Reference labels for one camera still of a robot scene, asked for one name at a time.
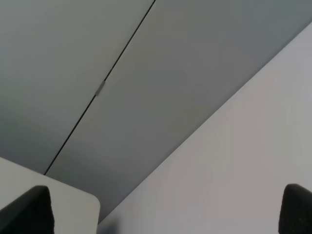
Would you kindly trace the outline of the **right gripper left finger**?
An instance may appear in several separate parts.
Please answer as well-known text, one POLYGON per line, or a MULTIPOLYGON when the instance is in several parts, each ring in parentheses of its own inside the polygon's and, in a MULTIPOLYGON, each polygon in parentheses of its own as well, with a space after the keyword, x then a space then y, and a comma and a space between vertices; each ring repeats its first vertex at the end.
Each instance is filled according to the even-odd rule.
POLYGON ((50 191, 37 185, 0 210, 2 234, 53 234, 55 219, 50 191))

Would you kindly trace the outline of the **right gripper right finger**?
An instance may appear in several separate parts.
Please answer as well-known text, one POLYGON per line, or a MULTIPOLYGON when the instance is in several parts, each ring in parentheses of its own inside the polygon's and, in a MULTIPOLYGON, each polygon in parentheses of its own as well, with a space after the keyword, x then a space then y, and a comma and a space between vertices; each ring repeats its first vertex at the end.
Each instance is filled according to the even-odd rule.
POLYGON ((288 184, 283 193, 278 222, 280 234, 312 233, 312 193, 298 184, 288 184))

